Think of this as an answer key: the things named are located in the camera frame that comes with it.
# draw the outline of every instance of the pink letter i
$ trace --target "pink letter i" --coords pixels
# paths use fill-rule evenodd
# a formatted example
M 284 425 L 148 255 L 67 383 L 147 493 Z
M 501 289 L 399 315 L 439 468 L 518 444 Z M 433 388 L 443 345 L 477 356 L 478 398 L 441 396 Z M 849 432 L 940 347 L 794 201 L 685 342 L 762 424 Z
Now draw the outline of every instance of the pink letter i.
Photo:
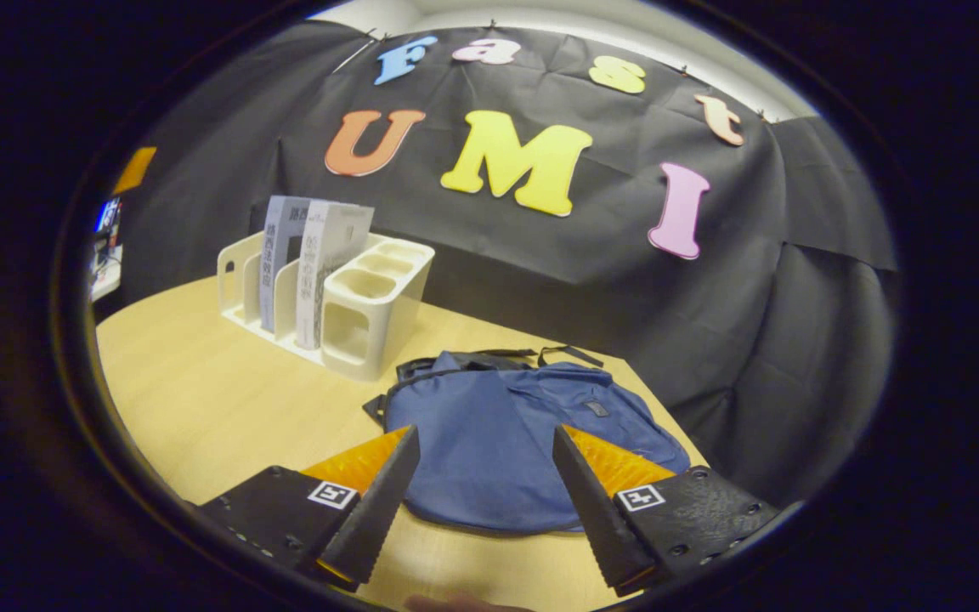
M 700 254 L 700 247 L 694 241 L 697 208 L 700 195 L 708 190 L 708 181 L 695 171 L 673 163 L 660 163 L 659 167 L 667 174 L 667 201 L 659 225 L 648 230 L 648 241 L 652 247 L 671 255 L 696 259 Z

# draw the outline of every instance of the white wall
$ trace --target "white wall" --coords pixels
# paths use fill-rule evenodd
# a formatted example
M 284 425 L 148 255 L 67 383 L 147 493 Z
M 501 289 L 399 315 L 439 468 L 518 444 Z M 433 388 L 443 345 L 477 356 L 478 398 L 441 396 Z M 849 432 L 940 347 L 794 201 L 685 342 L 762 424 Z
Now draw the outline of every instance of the white wall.
M 770 120 L 818 115 L 794 90 L 719 39 L 662 8 L 638 0 L 351 0 L 314 19 L 334 20 L 373 35 L 435 28 L 501 26 L 556 31 L 646 55 L 722 89 Z

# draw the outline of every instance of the hand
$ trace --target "hand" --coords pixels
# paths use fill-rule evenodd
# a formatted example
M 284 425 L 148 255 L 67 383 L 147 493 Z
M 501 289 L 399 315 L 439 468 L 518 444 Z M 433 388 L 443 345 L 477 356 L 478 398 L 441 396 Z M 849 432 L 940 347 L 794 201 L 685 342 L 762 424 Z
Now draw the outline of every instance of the hand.
M 423 595 L 411 595 L 403 602 L 410 612 L 534 612 L 514 605 L 494 605 L 467 595 L 456 593 L 447 601 L 431 599 Z

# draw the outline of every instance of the orange triangular pad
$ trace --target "orange triangular pad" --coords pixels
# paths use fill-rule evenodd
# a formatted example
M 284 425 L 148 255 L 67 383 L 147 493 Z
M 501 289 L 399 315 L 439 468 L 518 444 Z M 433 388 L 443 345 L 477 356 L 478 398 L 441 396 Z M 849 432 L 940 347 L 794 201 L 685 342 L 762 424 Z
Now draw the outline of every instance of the orange triangular pad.
M 572 438 L 572 443 L 580 450 L 587 465 L 591 466 L 591 471 L 599 479 L 599 484 L 603 485 L 607 496 L 614 496 L 618 491 L 650 485 L 676 475 L 670 469 L 630 453 L 621 446 L 611 445 L 610 442 L 596 438 L 586 431 L 569 427 L 564 423 L 561 423 L 561 426 Z
M 310 468 L 303 469 L 304 476 L 326 480 L 327 483 L 343 485 L 357 489 L 363 496 L 372 485 L 376 474 L 384 468 L 385 462 L 392 456 L 395 446 L 407 434 L 408 427 L 385 433 L 380 438 L 374 438 L 364 445 L 354 446 L 353 449 L 343 450 L 337 456 L 329 458 Z

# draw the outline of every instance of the wooden table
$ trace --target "wooden table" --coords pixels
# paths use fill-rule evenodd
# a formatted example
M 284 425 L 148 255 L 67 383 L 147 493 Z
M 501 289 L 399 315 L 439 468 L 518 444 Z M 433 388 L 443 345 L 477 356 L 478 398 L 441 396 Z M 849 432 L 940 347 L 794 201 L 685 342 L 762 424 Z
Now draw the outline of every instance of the wooden table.
M 393 383 L 351 381 L 234 325 L 218 313 L 217 280 L 134 303 L 97 328 L 112 398 L 141 452 L 184 499 L 203 503 L 268 465 L 302 469 L 382 433 L 361 404 Z M 539 349 L 561 342 L 422 305 L 396 363 L 442 349 Z M 693 465 L 693 443 L 623 360 L 598 355 L 640 394 Z M 359 597 L 400 609 L 412 593 L 466 590 L 537 611 L 619 601 L 583 534 L 489 537 L 424 522 L 401 507 Z

